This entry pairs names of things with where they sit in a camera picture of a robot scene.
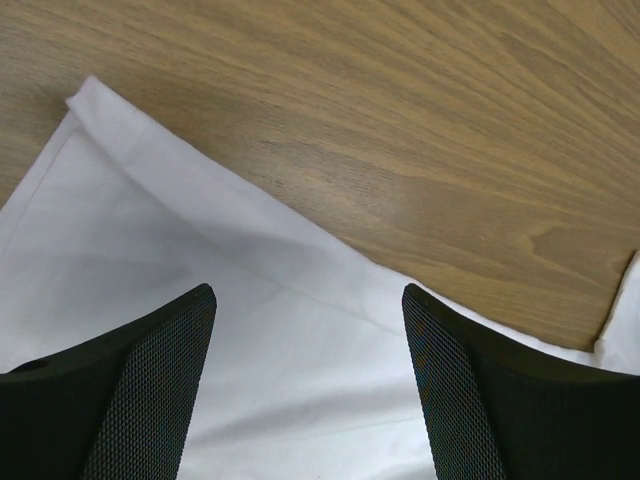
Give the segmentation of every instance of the white fabric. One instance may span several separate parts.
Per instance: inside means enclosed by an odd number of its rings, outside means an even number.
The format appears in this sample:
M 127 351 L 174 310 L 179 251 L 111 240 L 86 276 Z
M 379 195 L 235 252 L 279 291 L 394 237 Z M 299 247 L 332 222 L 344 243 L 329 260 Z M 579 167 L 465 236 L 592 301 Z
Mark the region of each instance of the white fabric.
M 400 300 L 373 264 L 95 78 L 0 211 L 0 371 L 209 283 L 218 314 L 179 478 L 435 478 Z M 640 371 L 637 259 L 595 355 Z

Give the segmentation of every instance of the cloth fold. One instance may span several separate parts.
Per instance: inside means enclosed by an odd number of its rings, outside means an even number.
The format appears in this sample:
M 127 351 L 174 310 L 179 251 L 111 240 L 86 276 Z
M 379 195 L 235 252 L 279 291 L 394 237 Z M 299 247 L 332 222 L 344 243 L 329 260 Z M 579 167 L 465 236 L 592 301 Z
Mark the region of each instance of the cloth fold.
M 180 479 L 435 478 L 404 334 L 413 279 L 208 159 L 96 78 L 0 211 L 0 370 L 199 283 L 218 314 Z M 638 372 L 638 259 L 595 354 Z

